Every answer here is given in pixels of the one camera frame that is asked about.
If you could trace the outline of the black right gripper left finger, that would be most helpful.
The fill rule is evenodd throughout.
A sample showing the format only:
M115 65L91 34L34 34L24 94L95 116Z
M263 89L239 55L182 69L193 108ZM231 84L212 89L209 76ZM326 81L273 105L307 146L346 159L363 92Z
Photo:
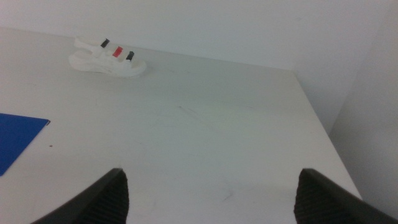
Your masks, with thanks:
M125 224L128 212L129 190L126 174L120 168L113 168L80 194L35 223Z

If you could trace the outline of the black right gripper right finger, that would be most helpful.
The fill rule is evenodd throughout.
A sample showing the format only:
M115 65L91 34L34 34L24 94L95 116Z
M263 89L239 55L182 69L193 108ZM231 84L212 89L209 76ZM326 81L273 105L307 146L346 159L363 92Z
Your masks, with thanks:
M298 224L397 224L315 169L302 169L294 215Z

